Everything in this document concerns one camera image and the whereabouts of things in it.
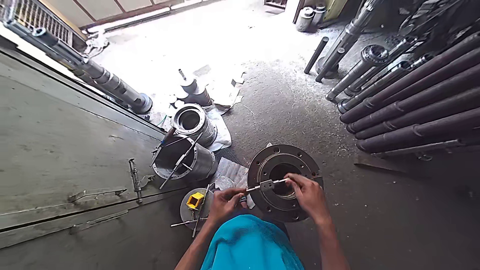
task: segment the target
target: metal flange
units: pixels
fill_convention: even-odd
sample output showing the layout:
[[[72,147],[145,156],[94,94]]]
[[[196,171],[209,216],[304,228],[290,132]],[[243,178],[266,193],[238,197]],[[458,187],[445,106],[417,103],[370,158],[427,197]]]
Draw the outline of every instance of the metal flange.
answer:
[[[289,172],[314,179],[323,187],[319,170],[317,163],[300,148],[285,144],[272,145],[253,158],[248,169],[248,187],[258,186],[260,182],[267,180],[283,179]],[[307,213],[300,208],[293,189],[285,183],[278,183],[271,190],[252,191],[250,195],[269,219],[296,222],[308,217]]]

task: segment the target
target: hand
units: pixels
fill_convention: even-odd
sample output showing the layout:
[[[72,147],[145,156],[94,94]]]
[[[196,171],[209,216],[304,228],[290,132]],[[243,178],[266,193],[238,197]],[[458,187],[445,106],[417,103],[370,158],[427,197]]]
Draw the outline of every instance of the hand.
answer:
[[[245,190],[245,188],[229,188],[223,191],[215,191],[207,221],[217,226],[225,222],[233,213]]]
[[[301,208],[313,219],[317,225],[331,222],[330,213],[326,204],[325,194],[322,187],[315,181],[304,176],[287,173],[285,184],[295,190],[295,197]]]

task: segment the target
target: long metal pipe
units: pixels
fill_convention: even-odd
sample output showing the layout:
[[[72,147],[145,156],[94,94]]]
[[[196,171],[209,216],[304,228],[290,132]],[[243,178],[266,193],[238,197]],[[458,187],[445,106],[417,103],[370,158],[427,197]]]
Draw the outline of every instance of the long metal pipe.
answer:
[[[371,138],[409,125],[423,124],[466,110],[471,110],[479,106],[480,87],[476,87],[453,97],[411,111],[393,120],[360,131],[355,134],[355,138],[360,140]]]
[[[344,98],[337,103],[338,110],[341,113],[346,113],[353,107],[360,104],[364,99],[375,95],[376,93],[382,91],[387,86],[396,82],[399,78],[407,75],[412,71],[411,65],[408,61],[402,61],[395,67],[393,67],[387,74],[379,78],[372,86],[361,91],[353,98]]]
[[[375,126],[376,124],[385,120],[398,117],[409,111],[419,109],[444,98],[468,90],[472,87],[478,86],[480,85],[480,80],[478,80],[479,76],[480,64],[407,99],[396,101],[356,122],[350,123],[347,125],[347,130],[350,133],[357,133],[361,130]]]
[[[308,64],[305,67],[305,70],[303,71],[303,73],[305,73],[305,74],[310,73],[310,70],[312,69],[312,67],[315,64],[315,62],[317,61],[318,57],[320,56],[320,54],[324,50],[325,45],[327,45],[327,42],[328,42],[328,37],[323,37],[322,40],[320,41],[320,43],[318,44],[317,49],[315,50],[312,57],[310,58],[310,61],[308,61]]]
[[[368,153],[379,153],[416,146],[440,135],[455,135],[480,125],[480,108],[454,114],[424,124],[414,124],[389,133],[357,141],[357,147]]]
[[[368,45],[361,51],[361,59],[326,95],[325,99],[333,100],[351,83],[374,66],[385,64],[388,61],[388,50],[380,45]]]
[[[359,14],[347,26],[345,26],[345,30],[343,30],[338,36],[332,48],[323,59],[323,62],[320,65],[320,72],[315,81],[321,82],[327,72],[342,60],[345,54],[336,54],[336,51],[339,48],[343,48],[345,52],[348,52],[352,48],[353,44],[359,39],[363,29],[372,18],[374,8],[382,1],[383,0],[370,0],[365,2]]]
[[[377,75],[380,71],[386,68],[389,64],[391,64],[395,59],[397,59],[400,55],[404,54],[407,50],[409,50],[413,45],[417,43],[417,38],[415,37],[405,37],[403,40],[400,41],[389,53],[388,53],[388,61],[387,63],[376,66],[365,74],[363,74],[360,78],[358,78],[355,82],[350,84],[344,91],[347,96],[353,97],[357,93],[361,92],[361,87],[370,81],[375,75]]]
[[[343,123],[352,123],[361,119],[362,117],[369,115],[370,113],[380,109],[382,104],[385,105],[384,100],[386,100],[387,98],[400,92],[406,87],[418,82],[419,80],[431,75],[432,73],[442,69],[448,64],[451,64],[454,60],[472,51],[473,49],[478,48],[478,46],[480,46],[480,32],[476,32],[473,35],[467,37],[462,42],[446,50],[444,53],[434,57],[425,65],[410,72],[408,76],[401,78],[400,80],[396,81],[395,83],[385,88],[383,91],[374,95],[373,97],[364,100],[362,104],[355,106],[353,109],[340,116],[340,120]],[[446,77],[437,78],[435,83],[438,83],[445,78]]]

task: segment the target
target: yellow plastic part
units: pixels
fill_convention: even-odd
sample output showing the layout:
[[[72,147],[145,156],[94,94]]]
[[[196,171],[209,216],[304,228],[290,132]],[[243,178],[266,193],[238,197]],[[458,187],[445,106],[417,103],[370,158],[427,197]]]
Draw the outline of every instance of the yellow plastic part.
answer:
[[[188,198],[187,200],[187,206],[190,207],[190,208],[195,208],[197,209],[197,206],[200,205],[200,203],[202,202],[202,199],[204,198],[205,196],[200,193],[200,192],[197,192],[193,195],[190,195],[190,197]]]

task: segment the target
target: dark metal pipe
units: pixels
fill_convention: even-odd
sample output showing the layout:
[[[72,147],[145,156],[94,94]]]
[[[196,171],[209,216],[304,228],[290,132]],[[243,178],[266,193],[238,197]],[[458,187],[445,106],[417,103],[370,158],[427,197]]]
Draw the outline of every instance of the dark metal pipe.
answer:
[[[480,64],[453,76],[450,79],[436,84],[407,99],[396,101],[356,122],[350,123],[347,130],[350,133],[357,133],[366,128],[375,126],[385,120],[395,118],[409,111],[427,106],[440,101],[446,97],[458,94],[472,87],[480,85]]]
[[[317,61],[318,57],[320,56],[320,54],[324,50],[325,45],[327,45],[327,42],[328,42],[328,38],[323,37],[322,40],[320,41],[320,43],[318,44],[317,49],[313,53],[312,58],[310,58],[310,61],[308,62],[307,67],[305,68],[303,73],[305,73],[305,74],[310,73],[310,70],[312,69],[312,67],[315,64],[315,62]]]
[[[414,124],[366,140],[357,141],[357,147],[368,153],[386,152],[412,147],[439,135],[460,133],[480,125],[480,108],[454,114],[424,124]]]
[[[408,76],[401,78],[389,87],[385,88],[380,93],[371,97],[367,102],[354,107],[347,113],[340,117],[343,123],[352,123],[369,115],[370,113],[381,108],[380,105],[384,104],[384,100],[400,92],[406,87],[414,84],[415,82],[427,77],[428,75],[438,71],[446,65],[452,63],[455,59],[470,52],[473,49],[480,46],[480,32],[476,32],[473,35],[465,38],[462,42],[456,44],[444,53],[436,56],[425,65],[412,71]]]
[[[346,113],[353,107],[360,104],[364,99],[375,95],[376,93],[382,91],[387,86],[396,82],[398,79],[407,75],[412,71],[411,65],[408,61],[402,61],[395,67],[393,67],[387,74],[379,78],[372,86],[365,89],[364,91],[358,93],[353,98],[345,98],[338,102],[337,107],[341,113]]]
[[[325,99],[333,100],[362,74],[374,66],[383,65],[388,61],[388,50],[380,45],[368,45],[361,51],[361,59],[326,95]]]
[[[404,54],[408,49],[410,49],[413,45],[417,43],[417,38],[415,37],[405,37],[400,43],[398,43],[389,53],[388,53],[388,61],[387,63],[376,66],[365,74],[363,74],[358,80],[348,86],[344,93],[347,96],[353,97],[357,93],[361,92],[361,87],[370,81],[375,75],[377,75],[380,71],[386,68],[389,64],[391,64],[395,59],[397,59],[400,55]]]
[[[438,101],[434,104],[411,111],[398,118],[383,122],[374,127],[355,134],[357,139],[367,139],[383,133],[391,132],[413,124],[423,124],[449,115],[471,110],[480,106],[480,87],[476,87]]]

